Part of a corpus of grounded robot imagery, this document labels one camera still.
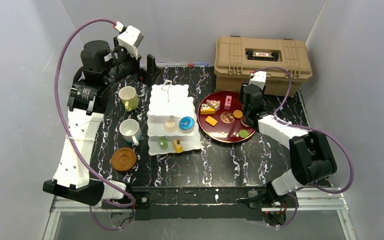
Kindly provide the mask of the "orange round cookie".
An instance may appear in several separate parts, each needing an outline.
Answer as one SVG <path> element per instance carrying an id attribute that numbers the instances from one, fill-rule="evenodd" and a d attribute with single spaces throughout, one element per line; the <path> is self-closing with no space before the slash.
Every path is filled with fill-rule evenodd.
<path id="1" fill-rule="evenodd" d="M 241 110 L 235 110 L 233 112 L 233 117 L 235 119 L 241 119 L 243 117 L 243 112 Z"/>

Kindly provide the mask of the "chocolate donut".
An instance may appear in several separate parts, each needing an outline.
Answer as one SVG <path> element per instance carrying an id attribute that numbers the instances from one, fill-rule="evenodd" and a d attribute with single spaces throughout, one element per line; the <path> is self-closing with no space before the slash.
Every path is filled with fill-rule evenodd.
<path id="1" fill-rule="evenodd" d="M 241 122 L 241 124 L 242 124 L 244 127 L 246 127 L 246 128 L 249 127 L 249 126 L 247 125 L 246 120 L 245 120 L 244 117 L 242 117 L 242 118 L 240 119 L 240 122 Z"/>

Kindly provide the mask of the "green round cookie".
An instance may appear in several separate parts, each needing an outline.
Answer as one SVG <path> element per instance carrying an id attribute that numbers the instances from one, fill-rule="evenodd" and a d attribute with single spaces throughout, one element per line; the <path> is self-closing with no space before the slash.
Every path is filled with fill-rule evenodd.
<path id="1" fill-rule="evenodd" d="M 245 129 L 241 129 L 239 132 L 238 132 L 238 136 L 242 139 L 246 139 L 248 136 L 249 136 L 249 133 L 247 130 Z"/>

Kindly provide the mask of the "orange rectangular biscuit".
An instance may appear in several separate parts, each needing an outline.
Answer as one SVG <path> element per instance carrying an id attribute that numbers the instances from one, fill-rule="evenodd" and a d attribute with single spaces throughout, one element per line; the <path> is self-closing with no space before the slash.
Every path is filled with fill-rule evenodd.
<path id="1" fill-rule="evenodd" d="M 218 121 L 215 118 L 211 117 L 211 116 L 207 116 L 205 118 L 205 122 L 207 124 L 209 124 L 210 126 L 212 126 L 212 127 L 215 127 L 217 125 L 217 123 L 218 123 Z"/>

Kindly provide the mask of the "yellow triangular cake slice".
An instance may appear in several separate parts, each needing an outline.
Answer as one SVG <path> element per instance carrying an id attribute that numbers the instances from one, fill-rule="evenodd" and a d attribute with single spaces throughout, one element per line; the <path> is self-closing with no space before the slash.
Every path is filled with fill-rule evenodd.
<path id="1" fill-rule="evenodd" d="M 200 111 L 199 113 L 201 115 L 213 115 L 216 113 L 216 110 L 214 108 L 212 108 L 211 106 L 209 106 L 208 104 L 206 103 L 203 103 L 201 106 L 200 106 Z"/>

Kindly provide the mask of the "beige round macaron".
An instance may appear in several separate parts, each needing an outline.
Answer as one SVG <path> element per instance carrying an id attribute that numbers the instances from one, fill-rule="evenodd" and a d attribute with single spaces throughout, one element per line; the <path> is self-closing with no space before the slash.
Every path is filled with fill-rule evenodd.
<path id="1" fill-rule="evenodd" d="M 178 123 L 173 118 L 167 119 L 164 122 L 164 129 L 167 132 L 175 132 L 178 129 Z"/>

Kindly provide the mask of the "white three-tier cake stand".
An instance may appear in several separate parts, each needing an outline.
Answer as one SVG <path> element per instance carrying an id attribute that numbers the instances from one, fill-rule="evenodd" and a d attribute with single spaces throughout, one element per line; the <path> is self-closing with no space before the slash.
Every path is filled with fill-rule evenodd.
<path id="1" fill-rule="evenodd" d="M 147 112 L 148 154 L 202 150 L 194 98 L 187 84 L 165 80 L 151 87 Z"/>

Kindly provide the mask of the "blue frosted donut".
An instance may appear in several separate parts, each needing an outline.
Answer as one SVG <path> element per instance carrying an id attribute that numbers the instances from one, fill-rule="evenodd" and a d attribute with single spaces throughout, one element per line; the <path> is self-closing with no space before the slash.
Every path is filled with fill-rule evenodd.
<path id="1" fill-rule="evenodd" d="M 195 124 L 196 124 L 196 121 L 194 120 L 193 117 L 185 116 L 181 118 L 179 121 L 179 129 L 182 132 L 188 133 L 193 130 L 193 128 L 195 127 Z"/>

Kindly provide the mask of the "green swirl roll cake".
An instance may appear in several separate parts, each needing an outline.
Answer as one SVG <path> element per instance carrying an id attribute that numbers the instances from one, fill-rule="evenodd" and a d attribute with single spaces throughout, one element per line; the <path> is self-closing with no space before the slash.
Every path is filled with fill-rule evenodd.
<path id="1" fill-rule="evenodd" d="M 165 136 L 161 136 L 158 138 L 158 141 L 159 141 L 159 147 L 162 149 L 162 150 L 165 150 L 168 148 L 168 141 L 166 139 Z"/>

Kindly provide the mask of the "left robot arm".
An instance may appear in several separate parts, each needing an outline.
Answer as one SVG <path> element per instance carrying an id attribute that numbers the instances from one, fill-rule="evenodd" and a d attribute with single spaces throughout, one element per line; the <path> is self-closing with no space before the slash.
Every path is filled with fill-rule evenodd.
<path id="1" fill-rule="evenodd" d="M 68 116 L 62 107 L 57 112 L 66 132 L 61 158 L 52 179 L 43 183 L 44 192 L 89 206 L 107 201 L 115 206 L 127 197 L 135 198 L 126 185 L 105 179 L 90 165 L 93 147 L 108 103 L 113 99 L 113 88 L 119 82 L 134 78 L 150 86 L 161 74 L 156 58 L 148 54 L 146 67 L 141 57 L 134 57 L 125 46 L 110 47 L 104 40 L 87 42 L 80 53 L 81 67 L 73 76 L 67 101 Z"/>

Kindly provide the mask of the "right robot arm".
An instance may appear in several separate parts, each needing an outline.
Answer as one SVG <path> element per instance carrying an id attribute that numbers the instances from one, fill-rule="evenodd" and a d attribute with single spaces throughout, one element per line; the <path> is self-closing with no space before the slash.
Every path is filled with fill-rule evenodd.
<path id="1" fill-rule="evenodd" d="M 316 131 L 292 127 L 270 114 L 263 105 L 263 91 L 242 84 L 239 101 L 245 124 L 289 150 L 290 169 L 266 185 L 265 198 L 276 198 L 328 177 L 337 171 L 327 137 Z"/>

